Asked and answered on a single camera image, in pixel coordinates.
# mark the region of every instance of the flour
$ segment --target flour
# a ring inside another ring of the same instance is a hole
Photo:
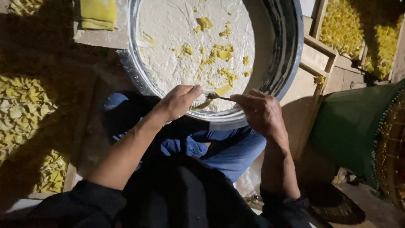
[[[196,18],[200,17],[208,17],[214,27],[197,35],[194,29],[198,26]],[[230,35],[220,37],[227,22],[230,22]],[[255,61],[255,37],[249,13],[241,0],[203,0],[201,3],[199,0],[146,0],[141,4],[137,27],[138,45],[145,46],[148,40],[154,42],[154,48],[150,42],[151,45],[140,49],[141,59],[151,78],[165,93],[179,84],[199,84],[206,91],[225,86],[226,77],[217,70],[226,68],[238,79],[233,80],[233,88],[225,97],[244,92],[250,78],[245,77],[244,72],[252,70]],[[180,53],[185,44],[190,45],[193,54]],[[201,60],[208,59],[214,44],[233,45],[233,57],[228,62],[216,58],[215,63],[200,69]],[[249,57],[246,66],[243,64],[245,56]],[[233,106],[234,102],[216,99],[205,109],[219,112]]]

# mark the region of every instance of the black cloth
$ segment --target black cloth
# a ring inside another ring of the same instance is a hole
[[[263,213],[256,215],[220,171],[187,156],[169,156],[143,166],[119,191],[79,181],[71,192],[48,197],[30,218],[59,227],[124,228],[309,228],[306,200],[261,189]]]

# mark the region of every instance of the blue jeans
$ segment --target blue jeans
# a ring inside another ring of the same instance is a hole
[[[111,141],[116,142],[122,138],[158,101],[154,97],[126,91],[110,95],[104,103],[103,113],[104,125]],[[142,161],[182,153],[201,159],[236,182],[266,146],[265,138],[249,126],[229,131],[198,130],[197,127],[187,128],[193,124],[184,123],[184,118],[162,128]],[[206,142],[212,142],[210,148]]]

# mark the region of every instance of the green bucket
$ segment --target green bucket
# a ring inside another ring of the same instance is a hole
[[[309,137],[314,150],[378,190],[375,136],[384,112],[403,86],[405,80],[325,96]]]

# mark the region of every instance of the black sleeve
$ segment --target black sleeve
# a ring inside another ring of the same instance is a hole
[[[28,216],[57,221],[64,227],[114,227],[125,204],[121,191],[79,181],[72,191],[43,200]]]
[[[269,220],[275,227],[311,228],[305,209],[309,207],[307,199],[293,199],[280,196],[260,188],[264,206],[262,217]]]

